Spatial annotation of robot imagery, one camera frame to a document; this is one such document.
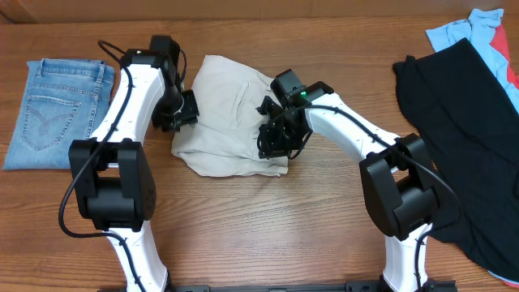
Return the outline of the beige khaki shorts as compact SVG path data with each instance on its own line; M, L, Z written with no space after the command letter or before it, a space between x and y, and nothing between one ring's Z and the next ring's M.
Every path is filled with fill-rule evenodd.
M171 152L200 176L281 176L288 158L259 158L259 127L267 118L256 110L272 96L272 78L219 55L207 55L192 90L198 122L180 128Z

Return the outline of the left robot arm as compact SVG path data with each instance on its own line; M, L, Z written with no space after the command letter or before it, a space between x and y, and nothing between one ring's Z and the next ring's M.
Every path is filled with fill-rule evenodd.
M117 59L118 90L99 127L69 148L73 180L58 211L66 227L66 203L74 195L80 215L92 221L94 238L113 246L127 284L126 291L171 291L169 270L162 263L152 234L157 189L144 152L148 127L179 131L198 121L195 95L183 87L187 57L166 35L154 35L148 49L127 49Z

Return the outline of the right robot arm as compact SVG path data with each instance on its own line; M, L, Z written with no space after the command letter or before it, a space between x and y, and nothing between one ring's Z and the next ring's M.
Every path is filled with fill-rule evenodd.
M301 83L292 70L275 77L258 112L259 157L294 159L318 133L359 165L367 212L385 236L386 264L378 281L350 282L348 290L450 291L425 271L427 238L440 207L441 186L423 141L384 131L355 113L324 82Z

